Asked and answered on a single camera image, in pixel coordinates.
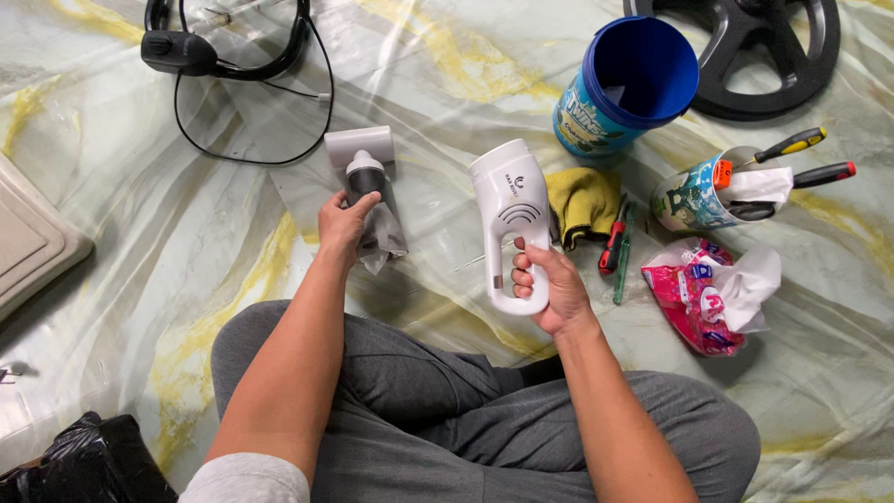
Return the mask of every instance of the marble floor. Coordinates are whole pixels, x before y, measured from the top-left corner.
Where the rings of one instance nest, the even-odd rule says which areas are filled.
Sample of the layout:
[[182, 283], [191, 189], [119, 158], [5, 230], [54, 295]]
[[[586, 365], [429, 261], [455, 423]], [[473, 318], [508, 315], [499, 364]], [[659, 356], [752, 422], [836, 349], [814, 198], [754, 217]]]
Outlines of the marble floor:
[[[244, 0], [187, 2], [191, 21]], [[217, 428], [208, 356], [246, 305], [290, 296], [316, 251], [316, 210], [340, 188], [322, 150], [280, 168], [217, 161], [181, 136], [173, 77], [139, 58], [138, 0], [0, 4], [2, 151], [94, 253], [0, 323], [0, 473], [95, 410], [131, 413], [182, 490]], [[206, 37], [239, 64], [277, 52], [294, 3], [271, 0]], [[348, 310], [440, 347], [517, 365], [553, 354], [524, 319], [486, 301], [477, 205], [466, 173], [489, 149], [523, 138], [545, 172], [581, 166], [552, 133], [551, 112], [593, 33], [620, 2], [321, 0], [314, 19], [336, 79], [334, 131], [387, 124], [410, 254], [378, 276], [354, 268]], [[830, 86], [779, 119], [721, 121], [695, 111], [586, 166], [621, 173], [640, 201], [664, 177], [736, 144], [769, 146], [822, 125], [829, 138], [785, 158], [796, 172], [853, 160], [857, 177], [795, 192], [771, 221], [710, 237], [782, 256], [783, 283], [763, 306], [771, 330], [731, 359], [692, 355], [636, 266], [677, 236], [641, 218], [627, 290], [596, 270], [599, 247], [571, 254], [626, 369], [687, 374], [722, 387], [755, 418], [762, 461], [746, 500], [894, 501], [894, 4], [839, 2], [842, 40]], [[806, 17], [793, 21], [807, 39]], [[669, 20], [696, 52], [708, 34]], [[279, 80], [326, 91], [316, 44]], [[773, 89], [766, 71], [730, 86]], [[185, 81], [185, 127], [215, 151], [287, 158], [309, 146], [325, 107], [250, 83]]]

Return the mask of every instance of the hand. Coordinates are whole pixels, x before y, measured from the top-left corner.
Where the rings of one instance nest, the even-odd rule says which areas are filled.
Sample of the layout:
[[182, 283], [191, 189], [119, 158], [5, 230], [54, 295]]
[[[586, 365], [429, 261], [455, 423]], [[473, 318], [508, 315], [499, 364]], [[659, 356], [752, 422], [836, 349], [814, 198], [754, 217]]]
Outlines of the hand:
[[320, 252], [345, 260], [347, 267], [357, 261], [357, 244], [363, 235], [363, 220], [382, 200], [379, 192], [370, 192], [350, 208], [342, 208], [348, 198], [345, 191], [337, 192], [323, 205], [317, 215], [320, 231]]
[[515, 238], [515, 247], [522, 250], [512, 259], [512, 265], [517, 268], [512, 270], [512, 281], [515, 283], [512, 292], [516, 297], [527, 298], [533, 293], [531, 285], [534, 284], [534, 277], [524, 270], [531, 264], [544, 268], [550, 280], [550, 303], [546, 309], [531, 317], [537, 326], [553, 339], [579, 328], [599, 328], [584, 282], [568, 257], [552, 248], [543, 250], [525, 246], [525, 240], [521, 237]]

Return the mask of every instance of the red screwdriver handle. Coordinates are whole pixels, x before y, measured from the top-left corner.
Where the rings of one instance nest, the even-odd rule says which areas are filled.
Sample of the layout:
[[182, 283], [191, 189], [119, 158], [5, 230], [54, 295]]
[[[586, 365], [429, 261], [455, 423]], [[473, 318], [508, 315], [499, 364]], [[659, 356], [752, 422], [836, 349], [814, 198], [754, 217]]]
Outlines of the red screwdriver handle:
[[856, 166], [854, 163], [839, 162], [838, 164], [830, 164], [828, 166], [817, 167], [804, 173], [795, 175], [795, 185], [793, 189], [806, 189], [807, 187], [815, 187], [829, 182], [844, 180], [856, 175]]
[[605, 251], [599, 257], [599, 272], [603, 274], [611, 274], [618, 268], [618, 258], [620, 256], [620, 242], [624, 235], [624, 229], [627, 224], [624, 222], [614, 222], [611, 224], [611, 234], [609, 234], [609, 242], [605, 244]]

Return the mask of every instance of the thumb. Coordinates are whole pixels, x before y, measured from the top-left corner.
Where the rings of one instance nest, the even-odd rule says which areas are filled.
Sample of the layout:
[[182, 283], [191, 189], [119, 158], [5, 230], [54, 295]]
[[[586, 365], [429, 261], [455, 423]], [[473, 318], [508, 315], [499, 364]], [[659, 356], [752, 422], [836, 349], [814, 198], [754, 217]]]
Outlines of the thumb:
[[546, 276], [559, 277], [568, 272], [568, 268], [561, 263], [559, 253], [552, 248], [544, 250], [543, 248], [537, 248], [531, 244], [526, 244], [525, 256], [531, 260], [532, 264], [544, 268]]
[[372, 208], [382, 200], [382, 194], [379, 192], [370, 192], [369, 194], [360, 198], [357, 201], [357, 204], [351, 207], [351, 211], [357, 214], [360, 218], [366, 218], [367, 213], [369, 213]]

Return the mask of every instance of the black plastic bag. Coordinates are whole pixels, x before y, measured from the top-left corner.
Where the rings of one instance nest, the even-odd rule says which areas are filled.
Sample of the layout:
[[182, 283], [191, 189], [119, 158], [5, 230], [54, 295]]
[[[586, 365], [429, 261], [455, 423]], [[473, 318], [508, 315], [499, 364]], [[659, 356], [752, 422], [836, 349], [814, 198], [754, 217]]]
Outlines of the black plastic bag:
[[85, 413], [56, 435], [40, 465], [0, 482], [0, 502], [173, 503], [168, 485], [129, 414]]

